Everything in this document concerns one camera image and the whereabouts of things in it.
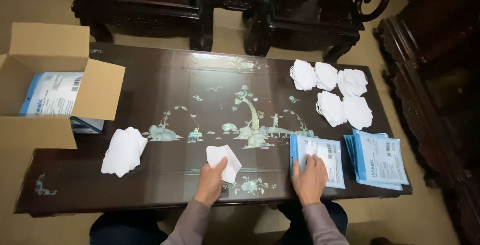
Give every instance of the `cardboard box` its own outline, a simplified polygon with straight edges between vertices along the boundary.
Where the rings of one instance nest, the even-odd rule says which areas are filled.
[[[19,117],[35,73],[83,72],[71,115],[114,120],[125,68],[88,58],[88,27],[13,23],[0,55],[0,149],[76,149],[69,116]]]

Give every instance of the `left hand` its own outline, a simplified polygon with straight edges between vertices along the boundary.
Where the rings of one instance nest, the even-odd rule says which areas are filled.
[[[228,159],[223,157],[215,168],[211,168],[208,163],[201,168],[195,200],[211,207],[219,198],[224,184],[222,172],[227,166],[227,162]]]

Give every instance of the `wooden table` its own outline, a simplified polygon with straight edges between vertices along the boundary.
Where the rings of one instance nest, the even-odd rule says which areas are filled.
[[[37,150],[23,181],[16,213],[51,216],[184,206],[195,194],[199,169],[206,163],[207,146],[225,144],[235,152],[243,168],[237,175],[237,184],[223,189],[218,205],[290,199],[295,193],[290,182],[290,148],[289,139],[283,138],[285,133],[268,134],[266,143],[274,145],[268,149],[244,149],[248,140],[233,139],[239,136],[233,125],[240,129],[253,127],[255,123],[246,124],[253,115],[245,101],[254,107],[260,130],[262,126],[264,129],[273,126],[272,117],[277,116],[278,127],[302,131],[300,118],[306,132],[312,130],[320,138],[342,141],[346,189],[326,188],[323,198],[387,198],[412,193],[410,186],[394,191],[355,181],[342,137],[352,133],[352,126],[345,123],[332,128],[316,113],[315,102],[320,90],[295,89],[289,76],[293,61],[109,43],[91,43],[90,48],[91,58],[126,67],[115,121],[105,122],[104,134],[77,135],[77,150]],[[369,68],[334,66],[365,72],[369,84],[364,97],[374,118],[364,131],[386,132],[392,136]],[[245,101],[235,94],[243,90],[252,94],[247,95]],[[340,94],[338,88],[333,92]],[[299,101],[293,103],[290,96]],[[141,165],[122,178],[100,172],[110,137],[117,128],[133,126],[148,132],[152,125],[160,124],[173,131],[173,137],[182,138],[149,141],[141,156]],[[195,128],[199,128],[201,137]]]

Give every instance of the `tiled floor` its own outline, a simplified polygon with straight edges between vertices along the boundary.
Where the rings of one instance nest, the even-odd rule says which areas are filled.
[[[366,12],[379,0],[366,5]],[[70,10],[72,0],[0,0],[0,53],[8,52],[11,23],[45,22],[79,25]],[[406,0],[391,0],[383,16],[397,13]],[[243,25],[238,12],[215,10],[214,52],[244,54]],[[441,193],[423,183],[423,171],[415,161],[398,116],[381,77],[385,68],[377,43],[371,34],[382,16],[365,23],[365,32],[339,63],[361,64],[370,67],[375,84],[387,113],[394,136],[401,139],[405,168],[414,193],[397,199],[351,199],[339,203],[347,211],[347,238],[352,244],[368,244],[375,236],[385,236],[405,244],[458,244],[457,237],[445,210]],[[155,39],[115,35],[117,44],[188,48],[188,39]],[[321,61],[322,53],[286,51],[272,48],[271,58]],[[99,214],[78,214],[54,218],[33,219],[28,215],[13,215],[22,177],[27,169],[31,150],[0,150],[0,244],[88,244],[88,230]],[[171,229],[179,212],[171,214],[162,228]],[[263,206],[216,208],[212,212],[207,240],[239,244],[252,234],[259,242],[268,244],[288,228],[289,221],[278,211]]]

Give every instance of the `carved wooden chair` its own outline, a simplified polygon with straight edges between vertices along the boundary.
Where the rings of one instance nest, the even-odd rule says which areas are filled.
[[[313,51],[333,46],[324,60],[334,63],[360,39],[363,23],[377,18],[389,0],[381,0],[370,14],[362,12],[362,4],[371,0],[272,0],[267,19],[255,15],[245,52],[266,56],[270,46]]]
[[[72,9],[97,41],[113,42],[111,28],[122,33],[190,38],[190,49],[202,49],[197,0],[74,0]]]

